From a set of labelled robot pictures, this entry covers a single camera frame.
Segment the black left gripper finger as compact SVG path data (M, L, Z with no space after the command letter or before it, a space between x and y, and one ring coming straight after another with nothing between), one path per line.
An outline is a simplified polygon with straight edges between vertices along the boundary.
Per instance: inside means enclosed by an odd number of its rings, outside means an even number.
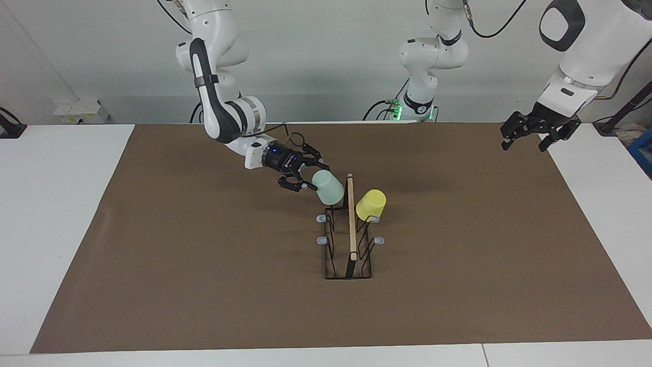
M581 120L579 118L571 118L568 123L561 125L561 127L551 128L547 136L545 136L538 145L539 151L545 152L550 148L550 146L552 146L552 144L559 140L570 139L580 125Z
M531 128L528 125L530 120L529 115L524 115L521 112L513 112L508 117L507 121L500 127L500 132L503 137L501 147L504 151L507 151L515 140L531 134Z

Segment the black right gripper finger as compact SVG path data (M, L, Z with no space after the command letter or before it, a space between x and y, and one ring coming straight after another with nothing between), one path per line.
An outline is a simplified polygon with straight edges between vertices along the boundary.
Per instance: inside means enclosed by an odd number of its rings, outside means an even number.
M317 186L312 182L296 176L281 176L278 180L279 186L286 190L299 192L301 190L317 191Z
M308 143L301 145L301 156L298 156L298 171L302 172L305 167L318 167L322 170L330 170L330 167L323 162L321 153Z

